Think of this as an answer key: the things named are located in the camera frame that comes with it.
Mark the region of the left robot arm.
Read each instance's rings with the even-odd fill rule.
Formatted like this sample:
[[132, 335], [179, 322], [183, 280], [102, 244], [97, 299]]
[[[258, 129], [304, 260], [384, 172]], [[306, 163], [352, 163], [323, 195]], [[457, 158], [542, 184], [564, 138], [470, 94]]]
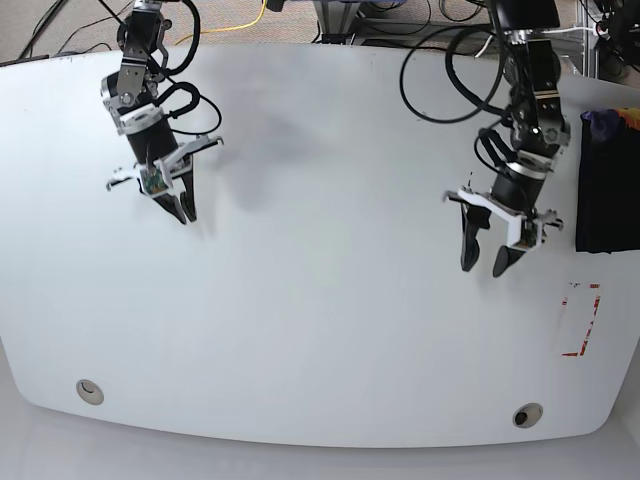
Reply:
[[[558, 90], [560, 60], [548, 37], [559, 27], [554, 2], [489, 1], [486, 8], [489, 23], [455, 28], [444, 55], [449, 81], [473, 105], [473, 110], [456, 118], [435, 118], [414, 107], [408, 96], [401, 99], [411, 113], [432, 124], [460, 123], [481, 112], [496, 116], [495, 125], [480, 129], [473, 144], [477, 160], [495, 175], [493, 185], [486, 192], [463, 185], [445, 192], [444, 198], [460, 206], [460, 265], [464, 272], [471, 271], [479, 260], [478, 233], [489, 229], [492, 217], [506, 223], [506, 241], [496, 254], [492, 270], [493, 277], [498, 278], [545, 243], [547, 228], [564, 227], [556, 210], [541, 212], [536, 202], [560, 151], [570, 143], [571, 128], [562, 113]], [[480, 98], [455, 71], [453, 57], [458, 46], [477, 32], [486, 33], [498, 45], [499, 70], [495, 80], [506, 81], [510, 86], [509, 102], [503, 108], [491, 103], [497, 85]], [[501, 138], [496, 125], [509, 130], [508, 141]]]

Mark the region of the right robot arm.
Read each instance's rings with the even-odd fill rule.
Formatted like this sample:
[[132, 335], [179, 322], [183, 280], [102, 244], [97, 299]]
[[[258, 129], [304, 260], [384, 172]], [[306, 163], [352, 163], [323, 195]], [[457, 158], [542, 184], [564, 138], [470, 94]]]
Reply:
[[168, 66], [165, 32], [172, 22], [162, 14], [162, 1], [135, 1], [124, 19], [118, 14], [117, 42], [122, 52], [119, 70], [102, 80], [101, 98], [117, 134], [124, 136], [135, 157], [130, 168], [116, 169], [106, 183], [108, 190], [136, 181], [141, 195], [186, 225], [197, 220], [194, 191], [194, 155], [221, 145], [215, 128], [189, 132], [180, 142], [180, 133], [170, 122], [192, 112], [202, 96], [190, 82], [174, 77], [194, 60], [200, 38], [201, 19], [195, 4], [186, 1], [194, 23], [195, 37], [185, 59], [175, 68]]

